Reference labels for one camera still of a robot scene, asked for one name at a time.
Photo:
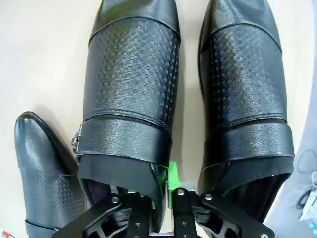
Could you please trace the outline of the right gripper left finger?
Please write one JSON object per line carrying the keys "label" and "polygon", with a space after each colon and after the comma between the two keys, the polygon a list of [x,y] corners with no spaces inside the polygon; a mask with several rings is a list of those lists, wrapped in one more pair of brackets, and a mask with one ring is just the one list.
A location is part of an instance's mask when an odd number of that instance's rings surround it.
{"label": "right gripper left finger", "polygon": [[[139,193],[113,193],[70,222],[53,238],[147,238],[149,236],[152,201]],[[126,225],[116,225],[116,213],[130,214]]]}

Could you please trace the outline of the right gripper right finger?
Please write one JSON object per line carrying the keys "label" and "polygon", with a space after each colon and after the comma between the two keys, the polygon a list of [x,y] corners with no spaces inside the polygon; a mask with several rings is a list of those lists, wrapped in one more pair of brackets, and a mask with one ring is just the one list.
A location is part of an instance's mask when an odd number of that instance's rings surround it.
{"label": "right gripper right finger", "polygon": [[173,211],[174,237],[198,238],[198,224],[210,238],[274,238],[273,230],[212,191],[197,195],[181,187],[177,163],[168,168],[168,207]]}

